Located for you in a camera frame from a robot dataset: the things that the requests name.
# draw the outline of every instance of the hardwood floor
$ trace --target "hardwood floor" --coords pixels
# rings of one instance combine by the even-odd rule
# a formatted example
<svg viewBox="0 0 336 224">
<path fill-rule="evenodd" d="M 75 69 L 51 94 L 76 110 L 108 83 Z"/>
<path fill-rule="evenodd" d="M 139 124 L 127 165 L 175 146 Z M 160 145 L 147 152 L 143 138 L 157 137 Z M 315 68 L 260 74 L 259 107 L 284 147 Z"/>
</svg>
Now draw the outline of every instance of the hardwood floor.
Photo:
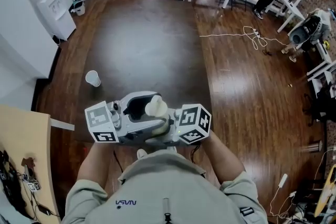
<svg viewBox="0 0 336 224">
<path fill-rule="evenodd" d="M 88 0 L 86 14 L 75 18 L 77 30 L 61 44 L 62 52 L 53 81 L 38 99 L 39 112 L 75 124 L 86 58 L 96 45 L 93 41 L 101 16 L 106 5 L 123 1 Z M 134 5 L 139 2 L 127 1 Z M 193 0 L 193 16 L 200 35 L 242 34 L 243 26 L 253 26 L 263 37 L 288 43 L 285 32 L 276 32 L 282 21 L 275 16 L 265 15 L 264 20 L 258 20 L 250 8 L 245 12 L 243 5 L 234 4 L 233 11 L 230 7 L 223 10 L 218 8 L 217 1 Z M 309 93 L 305 77 L 307 67 L 300 58 L 297 63 L 289 61 L 288 56 L 281 54 L 282 45 L 276 41 L 270 41 L 267 46 L 272 56 L 265 56 L 261 48 L 253 48 L 247 37 L 200 39 L 212 100 L 214 131 L 243 161 L 267 212 L 283 173 L 288 174 L 287 182 L 272 204 L 277 212 L 303 178 L 314 177 L 322 156 L 299 152 L 300 146 L 323 139 L 322 125 L 315 123 L 308 127 L 309 117 L 302 113 L 302 107 L 307 105 L 303 94 Z M 76 141 L 73 132 L 52 129 L 51 169 L 60 214 L 90 146 L 90 143 Z M 136 158 L 135 148 L 116 147 L 115 150 L 123 168 Z M 187 158 L 190 151 L 191 148 L 178 149 Z M 207 170 L 207 179 L 218 185 L 201 148 L 195 154 L 195 161 Z M 110 195 L 118 188 L 119 175 L 119 167 L 112 158 L 107 185 Z"/>
</svg>

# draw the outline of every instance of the dark tabletop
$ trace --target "dark tabletop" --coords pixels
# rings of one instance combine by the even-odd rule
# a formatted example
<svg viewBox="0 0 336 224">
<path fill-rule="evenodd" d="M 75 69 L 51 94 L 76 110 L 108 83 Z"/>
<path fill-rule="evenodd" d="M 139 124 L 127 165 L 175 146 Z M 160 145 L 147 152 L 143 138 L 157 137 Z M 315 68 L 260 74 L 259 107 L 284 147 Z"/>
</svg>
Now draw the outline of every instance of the dark tabletop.
<svg viewBox="0 0 336 224">
<path fill-rule="evenodd" d="M 89 70 L 98 72 L 100 87 L 85 82 Z M 85 108 L 145 90 L 160 93 L 170 108 L 200 103 L 212 112 L 201 41 L 190 3 L 126 0 L 106 5 L 82 77 L 75 138 L 93 142 Z"/>
</svg>

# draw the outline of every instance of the zipper pull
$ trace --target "zipper pull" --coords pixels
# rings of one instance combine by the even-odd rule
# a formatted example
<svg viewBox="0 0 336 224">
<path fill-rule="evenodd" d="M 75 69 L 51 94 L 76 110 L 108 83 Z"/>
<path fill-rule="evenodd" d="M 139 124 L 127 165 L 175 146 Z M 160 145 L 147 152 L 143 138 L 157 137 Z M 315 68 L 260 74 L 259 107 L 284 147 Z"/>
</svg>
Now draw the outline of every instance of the zipper pull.
<svg viewBox="0 0 336 224">
<path fill-rule="evenodd" d="M 164 213 L 165 224 L 172 224 L 171 214 L 170 214 L 170 205 L 169 205 L 168 198 L 163 198 L 163 213 Z"/>
</svg>

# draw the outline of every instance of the paper cup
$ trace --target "paper cup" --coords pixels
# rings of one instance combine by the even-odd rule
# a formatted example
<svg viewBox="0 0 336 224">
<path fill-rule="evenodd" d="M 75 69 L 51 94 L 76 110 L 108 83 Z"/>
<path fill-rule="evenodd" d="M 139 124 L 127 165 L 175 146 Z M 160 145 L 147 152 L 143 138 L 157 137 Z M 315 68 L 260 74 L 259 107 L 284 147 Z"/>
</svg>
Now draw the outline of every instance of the paper cup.
<svg viewBox="0 0 336 224">
<path fill-rule="evenodd" d="M 85 80 L 94 87 L 98 87 L 101 83 L 98 73 L 94 70 L 91 70 L 86 74 Z"/>
</svg>

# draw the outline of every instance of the sneaker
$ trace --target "sneaker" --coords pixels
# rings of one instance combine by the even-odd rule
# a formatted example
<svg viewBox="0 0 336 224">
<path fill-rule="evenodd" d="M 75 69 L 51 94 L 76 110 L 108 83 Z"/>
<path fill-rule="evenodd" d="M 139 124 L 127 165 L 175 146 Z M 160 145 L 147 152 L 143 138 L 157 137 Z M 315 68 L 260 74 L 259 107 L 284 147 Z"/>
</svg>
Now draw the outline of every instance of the sneaker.
<svg viewBox="0 0 336 224">
<path fill-rule="evenodd" d="M 167 150 L 168 150 L 168 151 L 172 151 L 172 152 L 177 153 L 176 146 L 168 146 L 168 147 L 167 147 Z"/>
<path fill-rule="evenodd" d="M 292 62 L 296 62 L 296 58 L 293 56 L 289 56 L 289 60 L 291 60 Z"/>
<path fill-rule="evenodd" d="M 263 19 L 263 17 L 261 16 L 261 14 L 258 13 L 256 10 L 254 11 L 254 14 L 257 15 L 257 17 L 258 17 L 260 20 Z"/>
<path fill-rule="evenodd" d="M 142 157 L 148 155 L 148 153 L 147 153 L 145 150 L 143 150 L 142 148 L 140 148 L 140 149 L 137 151 L 136 154 L 137 154 L 136 156 L 138 157 L 138 159 L 141 159 Z"/>
</svg>

